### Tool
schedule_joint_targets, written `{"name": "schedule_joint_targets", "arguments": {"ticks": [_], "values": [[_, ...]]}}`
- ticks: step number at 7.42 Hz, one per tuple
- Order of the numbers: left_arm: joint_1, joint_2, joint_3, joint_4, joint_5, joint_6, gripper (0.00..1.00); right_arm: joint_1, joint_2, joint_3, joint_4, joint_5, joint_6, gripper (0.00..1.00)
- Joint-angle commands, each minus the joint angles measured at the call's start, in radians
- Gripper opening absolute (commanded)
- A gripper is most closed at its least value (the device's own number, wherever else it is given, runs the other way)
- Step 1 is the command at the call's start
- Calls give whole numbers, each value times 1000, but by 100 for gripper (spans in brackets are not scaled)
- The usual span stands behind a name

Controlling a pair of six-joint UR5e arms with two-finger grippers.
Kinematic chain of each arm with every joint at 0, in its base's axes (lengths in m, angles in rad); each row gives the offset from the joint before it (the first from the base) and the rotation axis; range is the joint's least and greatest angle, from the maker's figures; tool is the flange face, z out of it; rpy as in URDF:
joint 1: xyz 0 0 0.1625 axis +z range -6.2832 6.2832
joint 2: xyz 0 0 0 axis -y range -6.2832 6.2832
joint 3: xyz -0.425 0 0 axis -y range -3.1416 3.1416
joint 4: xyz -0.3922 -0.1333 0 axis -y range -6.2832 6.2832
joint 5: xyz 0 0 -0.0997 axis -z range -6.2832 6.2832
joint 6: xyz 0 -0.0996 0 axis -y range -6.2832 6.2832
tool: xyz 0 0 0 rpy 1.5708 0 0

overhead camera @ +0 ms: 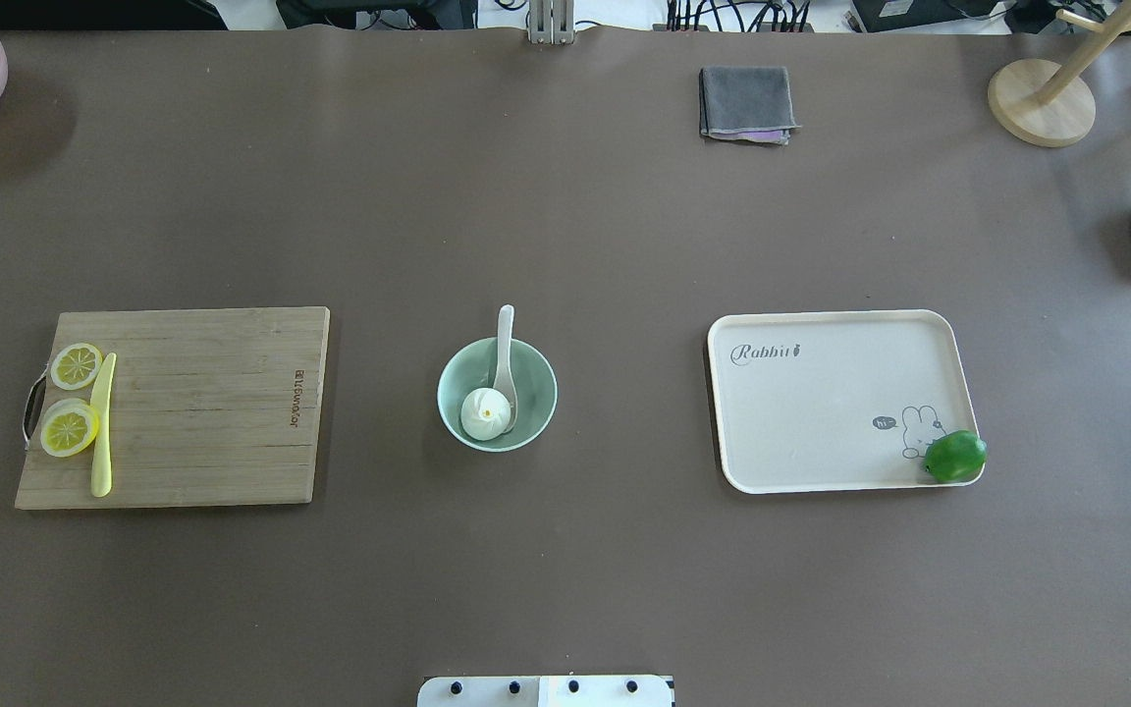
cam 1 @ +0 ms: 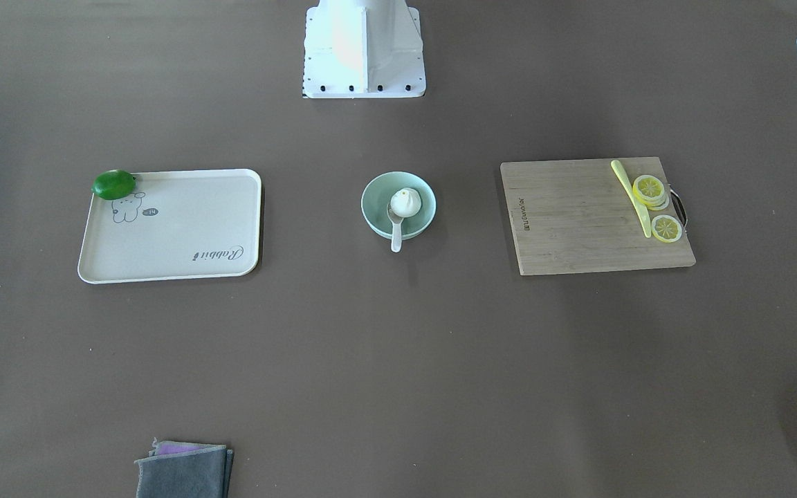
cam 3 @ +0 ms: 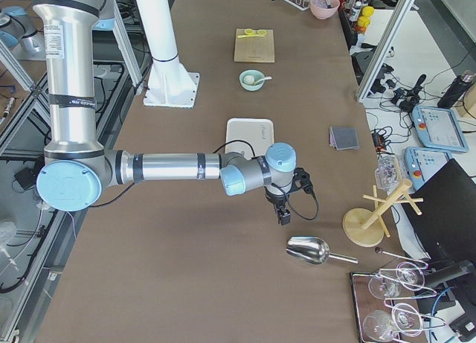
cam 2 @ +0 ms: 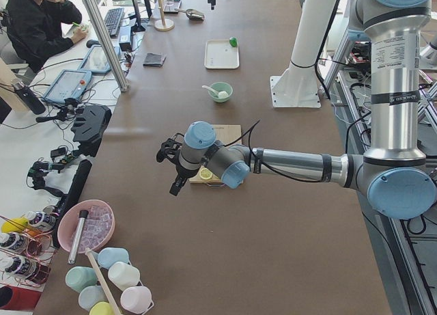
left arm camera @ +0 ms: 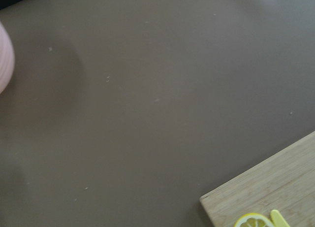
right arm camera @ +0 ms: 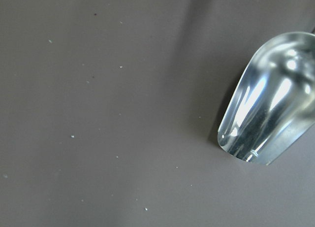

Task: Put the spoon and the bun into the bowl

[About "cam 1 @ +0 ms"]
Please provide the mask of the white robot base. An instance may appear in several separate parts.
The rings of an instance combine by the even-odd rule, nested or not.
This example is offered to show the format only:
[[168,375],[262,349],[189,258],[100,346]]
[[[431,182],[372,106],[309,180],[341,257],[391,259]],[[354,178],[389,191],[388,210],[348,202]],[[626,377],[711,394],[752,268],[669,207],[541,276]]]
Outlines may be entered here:
[[320,1],[306,11],[302,97],[419,98],[420,13],[405,1]]

